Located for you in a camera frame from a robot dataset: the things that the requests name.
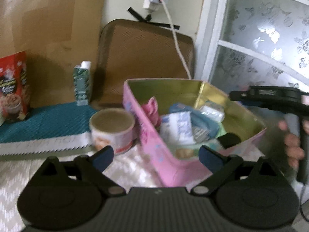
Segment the white wall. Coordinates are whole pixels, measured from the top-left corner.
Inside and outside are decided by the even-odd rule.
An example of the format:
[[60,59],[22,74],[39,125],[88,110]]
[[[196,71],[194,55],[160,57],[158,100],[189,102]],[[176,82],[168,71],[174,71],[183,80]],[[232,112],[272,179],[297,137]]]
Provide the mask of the white wall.
[[[146,17],[147,11],[143,9],[143,2],[144,0],[106,0],[103,8],[102,26],[118,18],[135,20],[127,12],[129,7]],[[192,37],[193,40],[196,39],[202,3],[203,0],[169,0],[167,5],[173,23],[180,25],[179,32]],[[167,23],[162,7],[152,14],[152,22]]]

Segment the white cable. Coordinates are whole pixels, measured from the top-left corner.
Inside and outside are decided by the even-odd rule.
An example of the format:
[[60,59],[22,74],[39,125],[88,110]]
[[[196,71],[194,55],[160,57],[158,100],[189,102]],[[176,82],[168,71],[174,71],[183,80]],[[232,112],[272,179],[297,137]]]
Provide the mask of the white cable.
[[171,15],[170,15],[170,13],[169,13],[169,11],[168,11],[168,9],[167,9],[167,6],[166,6],[165,1],[164,1],[164,0],[161,0],[161,2],[162,2],[162,5],[163,5],[163,8],[164,8],[164,11],[165,11],[165,13],[166,13],[167,19],[168,19],[168,23],[169,23],[170,26],[171,26],[171,30],[172,30],[173,37],[174,37],[174,42],[175,42],[175,47],[176,47],[177,53],[178,53],[178,55],[179,55],[179,58],[180,58],[180,60],[181,60],[181,62],[182,62],[182,65],[183,65],[184,69],[186,70],[186,73],[187,73],[187,75],[188,75],[188,78],[189,78],[189,79],[192,79],[191,73],[190,73],[190,71],[189,71],[189,69],[188,69],[188,66],[187,66],[187,63],[186,63],[186,60],[184,59],[184,57],[183,57],[183,55],[182,55],[182,53],[181,53],[181,50],[180,50],[180,48],[179,48],[178,39],[177,39],[176,31],[175,31],[175,28],[174,28],[174,25],[173,25],[173,22],[172,22]]

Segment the pink box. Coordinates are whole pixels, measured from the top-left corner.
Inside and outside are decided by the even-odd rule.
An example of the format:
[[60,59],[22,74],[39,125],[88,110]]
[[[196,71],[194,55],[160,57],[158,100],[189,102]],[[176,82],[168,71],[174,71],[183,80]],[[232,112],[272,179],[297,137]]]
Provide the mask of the pink box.
[[136,117],[136,132],[143,151],[150,155],[154,168],[167,187],[186,186],[205,179],[211,172],[198,159],[179,160],[173,156],[141,108],[152,96],[158,101],[160,115],[168,113],[168,107],[177,102],[198,108],[207,99],[223,105],[226,112],[223,125],[226,131],[234,132],[243,140],[237,146],[222,150],[220,153],[224,155],[246,155],[266,130],[262,121],[245,107],[230,101],[228,95],[206,82],[169,78],[127,80],[124,84],[123,105]]

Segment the paper cup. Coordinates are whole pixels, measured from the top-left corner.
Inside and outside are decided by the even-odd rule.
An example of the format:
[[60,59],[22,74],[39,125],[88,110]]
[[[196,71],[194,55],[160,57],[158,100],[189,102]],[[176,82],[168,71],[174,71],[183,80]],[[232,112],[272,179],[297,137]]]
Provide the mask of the paper cup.
[[95,113],[89,121],[93,144],[97,150],[106,146],[114,154],[128,151],[133,144],[134,116],[121,108],[107,108]]

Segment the white cap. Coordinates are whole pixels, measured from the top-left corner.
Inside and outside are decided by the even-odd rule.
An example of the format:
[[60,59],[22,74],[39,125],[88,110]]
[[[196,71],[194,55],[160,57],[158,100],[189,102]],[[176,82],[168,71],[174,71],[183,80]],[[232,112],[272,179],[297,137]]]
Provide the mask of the white cap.
[[90,61],[83,61],[83,62],[81,63],[81,66],[80,66],[80,67],[89,70],[90,67],[91,67],[91,62],[90,62]]

